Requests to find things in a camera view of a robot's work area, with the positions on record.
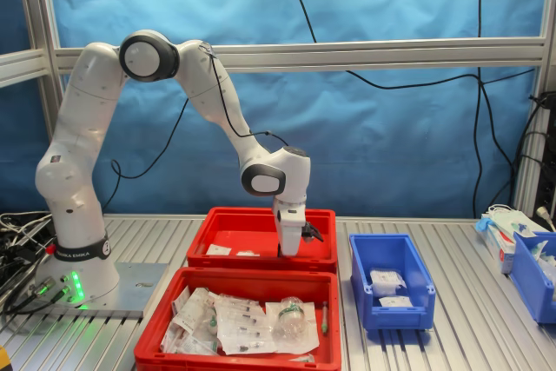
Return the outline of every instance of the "white robotic arm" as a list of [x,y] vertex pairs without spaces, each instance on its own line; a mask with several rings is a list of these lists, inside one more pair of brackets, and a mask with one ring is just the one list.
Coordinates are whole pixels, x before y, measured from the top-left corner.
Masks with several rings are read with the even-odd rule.
[[243,187],[252,195],[274,197],[284,255],[296,255],[301,238],[321,239],[305,220],[310,174],[305,152],[286,146],[269,153],[255,140],[228,72],[209,44],[173,45],[158,32],[141,30],[119,49],[92,43],[83,50],[69,78],[52,143],[37,167],[36,186],[52,212],[57,238],[55,257],[38,269],[37,280],[65,282],[70,292],[62,302],[75,305],[97,298],[118,283],[107,260],[108,237],[91,176],[128,77],[142,82],[173,77],[202,117],[222,127],[239,156]]

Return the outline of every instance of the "aluminum frame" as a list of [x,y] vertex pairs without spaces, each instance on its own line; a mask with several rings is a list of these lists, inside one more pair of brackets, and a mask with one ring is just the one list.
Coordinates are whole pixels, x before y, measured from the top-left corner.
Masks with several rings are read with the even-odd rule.
[[[61,48],[52,0],[23,0],[32,51],[0,56],[0,87],[37,78],[49,136],[56,124],[64,81],[81,49]],[[556,0],[545,0],[542,31],[534,37],[393,40],[355,43],[217,45],[215,51],[229,72],[295,72],[460,67],[538,67],[534,95],[556,88],[553,31]],[[542,110],[533,129],[546,131]],[[542,136],[530,136],[526,153],[540,158]],[[514,204],[533,212],[539,167],[525,161],[518,177]]]

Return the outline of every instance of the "white package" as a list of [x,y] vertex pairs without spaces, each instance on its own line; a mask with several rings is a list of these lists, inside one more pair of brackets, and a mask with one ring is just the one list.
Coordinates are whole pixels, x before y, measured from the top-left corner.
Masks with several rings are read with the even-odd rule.
[[295,362],[314,362],[314,357],[311,354],[307,354],[307,355],[303,355],[300,356],[298,358],[294,358],[290,361],[295,361]]
[[396,295],[394,297],[382,297],[379,299],[381,306],[383,308],[412,308],[414,305],[411,304],[409,297],[404,295]]
[[212,355],[217,356],[215,350],[207,348],[205,344],[198,341],[193,335],[187,334],[176,345],[176,352],[178,354],[193,354],[193,355]]
[[239,251],[236,255],[239,255],[239,256],[261,256],[260,254],[256,254],[253,251]]
[[213,302],[214,299],[207,289],[196,288],[172,322],[192,334],[202,319],[205,309],[210,307]]
[[396,295],[400,287],[407,287],[400,273],[394,270],[374,268],[371,269],[371,281],[373,282],[374,297],[386,297]]
[[180,295],[178,295],[177,298],[174,301],[172,301],[172,313],[174,315],[177,315],[177,313],[180,310],[182,310],[182,307],[189,300],[190,296],[191,296],[191,293],[189,292],[189,287],[185,286],[185,288],[180,293]]
[[533,256],[535,261],[538,261],[541,254],[542,254],[542,250],[545,248],[545,245],[548,244],[548,241],[543,241],[543,242],[539,242],[537,245],[535,245],[533,248],[531,248],[531,255]]
[[515,232],[524,238],[533,238],[536,236],[535,232],[548,232],[525,216],[523,212],[505,205],[495,204],[488,208],[487,213],[496,226],[509,236],[513,236],[513,232]]
[[206,255],[229,255],[231,251],[232,248],[221,247],[220,245],[214,245],[214,243],[211,243],[208,246]]
[[174,354],[176,352],[175,345],[182,338],[183,332],[182,327],[170,322],[160,343],[161,352],[164,354]]
[[215,307],[218,339],[227,355],[276,351],[268,318],[258,301],[221,295]]
[[[280,303],[266,303],[267,318],[271,326],[278,322],[278,316],[282,311]],[[276,352],[281,354],[305,354],[319,346],[319,332],[316,325],[316,315],[314,313],[314,303],[303,303],[303,313],[307,320],[304,335],[295,340],[288,340],[282,337],[275,337]]]
[[[545,273],[546,278],[553,282],[553,286],[556,289],[556,267],[540,258],[537,262],[539,263],[539,267],[542,269],[542,272]],[[556,301],[556,291],[553,293],[553,301]]]

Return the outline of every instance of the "blue curtain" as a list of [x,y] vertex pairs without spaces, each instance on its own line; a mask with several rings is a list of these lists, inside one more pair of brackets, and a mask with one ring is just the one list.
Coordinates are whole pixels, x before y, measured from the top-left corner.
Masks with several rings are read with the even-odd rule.
[[[304,0],[321,42],[477,35],[478,0]],[[118,45],[130,32],[159,30],[174,43],[309,43],[297,0],[54,0],[65,47]],[[537,36],[543,0],[483,0],[483,36]],[[485,81],[517,68],[484,69]],[[376,83],[424,83],[476,69],[362,71]],[[478,173],[473,148],[477,83],[383,91],[343,72],[233,74],[252,130],[270,129],[312,158],[308,206],[339,215],[468,217]],[[513,155],[529,109],[533,74],[487,85],[500,145]],[[117,159],[126,175],[162,150],[185,95],[172,81],[129,82],[96,165],[101,202]],[[478,209],[509,178],[490,137],[484,101]],[[270,149],[280,144],[262,138]],[[122,180],[110,211],[204,213],[214,206],[268,206],[242,190],[222,131],[186,109],[167,153],[144,177]]]

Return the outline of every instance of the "blue plastic crate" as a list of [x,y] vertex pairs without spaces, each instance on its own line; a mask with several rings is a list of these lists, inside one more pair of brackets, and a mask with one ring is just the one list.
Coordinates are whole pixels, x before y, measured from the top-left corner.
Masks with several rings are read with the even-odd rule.
[[[433,327],[433,280],[417,254],[409,235],[350,235],[354,251],[351,285],[354,288],[357,313],[363,327],[370,329],[430,329]],[[394,269],[407,284],[400,295],[407,295],[412,308],[383,308],[373,297],[372,268]]]
[[539,242],[548,241],[543,249],[548,255],[556,255],[556,234],[536,232],[534,238],[515,237],[515,255],[510,276],[529,313],[537,323],[556,323],[556,302],[553,301],[554,286],[546,278],[539,264],[531,255],[531,249]]

